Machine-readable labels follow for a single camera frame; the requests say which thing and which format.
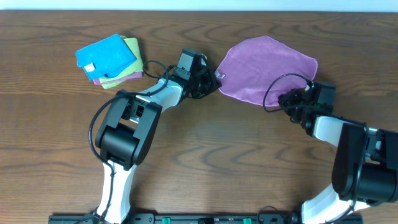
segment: white wall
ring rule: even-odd
[[[0,0],[0,9],[398,12],[398,0]]]

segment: purple cloth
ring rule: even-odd
[[[101,83],[99,78],[97,78],[97,79],[94,79],[94,84],[95,85],[110,84],[110,83],[121,82],[121,81],[126,81],[126,80],[130,80],[130,79],[135,79],[135,78],[142,78],[142,76],[143,76],[142,72],[134,72],[134,73],[131,73],[130,75],[120,78],[118,80],[112,80],[112,81],[107,81],[107,82],[103,82],[103,83]]]
[[[318,63],[268,36],[244,40],[231,48],[216,70],[220,91],[235,99],[262,105],[269,85],[281,75],[297,73],[311,80],[315,78]],[[279,80],[269,91],[266,106],[278,106],[278,97],[291,89],[304,88],[300,77],[289,76]]]

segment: towel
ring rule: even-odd
[[[106,81],[106,82],[102,82],[102,83],[99,80],[99,78],[97,78],[97,79],[94,79],[94,84],[95,85],[110,84],[110,83],[116,83],[116,82],[130,80],[130,79],[142,78],[142,76],[143,76],[143,72],[134,72],[126,77],[123,77],[123,78],[120,78],[117,80]]]
[[[123,81],[135,78],[142,78],[142,59],[139,51],[138,41],[136,38],[126,38],[121,36],[123,41],[134,54],[136,61],[124,69],[117,77],[114,78],[99,78],[94,80],[94,84],[100,84],[104,89],[112,88],[122,83]]]
[[[297,73],[313,80],[318,63],[268,36],[256,37],[231,48],[215,74],[221,82],[220,92],[235,99],[262,105],[270,84],[286,73]],[[304,88],[299,77],[285,77],[270,90],[266,106],[278,106],[280,95],[291,89]]]
[[[114,78],[136,61],[134,54],[119,34],[76,51],[77,65],[90,80]]]

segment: stack of cloths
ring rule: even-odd
[[[142,78],[142,59],[136,38],[114,34],[76,52],[77,65],[104,89]]]

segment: wood grain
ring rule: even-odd
[[[103,90],[77,68],[76,50],[114,33],[137,37],[146,59],[173,64],[191,47],[214,67],[240,41],[269,35],[317,58],[317,80],[338,87],[336,114],[398,131],[398,14],[1,11],[0,223],[46,223],[99,205],[91,117],[120,88],[154,84],[145,77]],[[160,213],[291,210],[330,183],[334,157],[285,114],[217,92],[162,114],[131,201]],[[362,214],[394,223],[397,208]]]

